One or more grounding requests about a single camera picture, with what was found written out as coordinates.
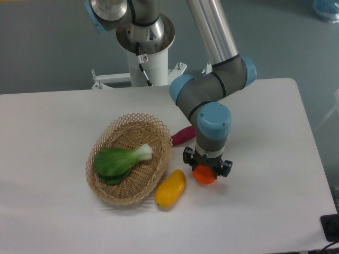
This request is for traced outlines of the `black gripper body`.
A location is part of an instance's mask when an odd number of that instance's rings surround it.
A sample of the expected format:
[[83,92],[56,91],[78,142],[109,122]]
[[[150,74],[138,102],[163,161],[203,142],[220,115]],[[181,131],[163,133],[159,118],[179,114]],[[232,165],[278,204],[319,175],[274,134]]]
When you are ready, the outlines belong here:
[[198,166],[206,166],[210,168],[215,176],[223,176],[223,168],[221,165],[222,155],[215,158],[208,158],[199,153],[193,155],[192,171],[195,171]]

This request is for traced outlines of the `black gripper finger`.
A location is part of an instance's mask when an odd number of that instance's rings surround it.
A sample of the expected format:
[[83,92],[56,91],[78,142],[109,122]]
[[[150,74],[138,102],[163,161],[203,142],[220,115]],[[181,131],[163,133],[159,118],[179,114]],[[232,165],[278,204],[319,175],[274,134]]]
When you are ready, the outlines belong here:
[[191,167],[191,171],[194,171],[197,164],[195,151],[190,147],[185,147],[182,156],[183,162]]
[[215,179],[217,179],[219,176],[221,177],[227,177],[230,173],[233,166],[233,162],[229,160],[220,160],[217,162],[217,165],[215,166]]

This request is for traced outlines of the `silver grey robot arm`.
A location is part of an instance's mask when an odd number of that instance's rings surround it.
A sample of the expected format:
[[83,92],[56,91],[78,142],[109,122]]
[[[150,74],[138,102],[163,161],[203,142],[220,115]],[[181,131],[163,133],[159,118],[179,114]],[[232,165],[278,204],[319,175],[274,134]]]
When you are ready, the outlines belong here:
[[201,35],[211,72],[199,79],[176,76],[168,68],[168,49],[175,38],[172,21],[159,10],[159,1],[86,1],[97,31],[115,31],[127,54],[134,87],[169,87],[169,94],[197,132],[195,148],[185,148],[183,160],[192,171],[211,169],[226,177],[232,162],[223,160],[231,113],[220,100],[247,87],[256,79],[249,58],[241,58],[219,1],[188,1]]

